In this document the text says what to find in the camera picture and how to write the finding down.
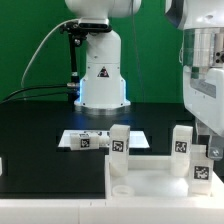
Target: white block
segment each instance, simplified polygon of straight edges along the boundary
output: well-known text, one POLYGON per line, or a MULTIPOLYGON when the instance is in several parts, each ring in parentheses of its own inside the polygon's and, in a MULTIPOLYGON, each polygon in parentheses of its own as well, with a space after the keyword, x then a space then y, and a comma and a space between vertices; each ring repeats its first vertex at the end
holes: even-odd
POLYGON ((210 195, 214 161, 206 157, 205 145, 192 145, 189 170, 189 195, 210 195))
POLYGON ((189 173, 193 127, 176 125, 173 130, 171 174, 186 177, 189 173))
POLYGON ((110 129, 110 167, 114 176, 128 172, 130 126, 113 125, 110 129))
POLYGON ((99 149, 99 135, 97 133, 70 134, 71 150, 99 149))

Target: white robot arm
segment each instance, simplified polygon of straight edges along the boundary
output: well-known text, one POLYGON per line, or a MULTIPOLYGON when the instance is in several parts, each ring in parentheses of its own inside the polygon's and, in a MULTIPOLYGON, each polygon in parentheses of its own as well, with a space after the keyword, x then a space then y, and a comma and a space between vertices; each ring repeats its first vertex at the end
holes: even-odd
POLYGON ((184 104, 198 119, 198 135, 210 136, 208 156, 216 160, 223 145, 213 147, 212 137, 224 137, 223 14, 223 0, 166 0, 168 20, 184 32, 184 104))
POLYGON ((134 14, 141 0, 65 2, 77 15, 74 26, 88 34, 86 74, 80 81, 80 97, 75 101, 75 109, 96 115, 125 111, 130 102, 126 100, 126 84, 120 75, 121 40, 110 30, 108 18, 134 14))
POLYGON ((65 2, 77 17, 92 19, 127 17, 132 14, 132 10, 136 13, 141 5, 141 0, 65 0, 65 2))

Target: warning label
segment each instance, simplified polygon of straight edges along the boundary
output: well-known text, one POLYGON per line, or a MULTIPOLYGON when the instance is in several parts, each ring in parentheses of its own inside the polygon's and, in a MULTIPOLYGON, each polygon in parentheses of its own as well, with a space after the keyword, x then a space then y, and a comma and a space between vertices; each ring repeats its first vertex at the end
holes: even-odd
POLYGON ((105 67, 103 67, 97 77, 109 78, 109 74, 107 72, 107 69, 105 67))

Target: white plastic holder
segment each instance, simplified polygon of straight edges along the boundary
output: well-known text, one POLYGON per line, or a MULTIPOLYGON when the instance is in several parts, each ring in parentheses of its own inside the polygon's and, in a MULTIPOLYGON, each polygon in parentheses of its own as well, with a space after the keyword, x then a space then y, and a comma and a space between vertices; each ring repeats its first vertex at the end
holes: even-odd
POLYGON ((211 195, 214 160, 206 157, 205 145, 192 145, 189 195, 211 195))
POLYGON ((113 125, 110 129, 110 172, 125 176, 128 172, 130 126, 113 125))
POLYGON ((189 174, 190 148, 193 127, 176 125, 173 130, 171 152, 171 174, 176 177, 186 177, 189 174))

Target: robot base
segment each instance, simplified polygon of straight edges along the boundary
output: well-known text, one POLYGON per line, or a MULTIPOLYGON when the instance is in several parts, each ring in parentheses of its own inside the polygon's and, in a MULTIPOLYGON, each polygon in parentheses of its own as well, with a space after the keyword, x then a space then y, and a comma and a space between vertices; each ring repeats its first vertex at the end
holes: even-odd
POLYGON ((84 114, 90 114, 90 115, 113 116, 116 114, 128 113, 130 111, 130 103, 122 107, 108 108, 108 109, 91 108, 91 107, 74 104, 74 110, 78 112, 82 112, 84 114))

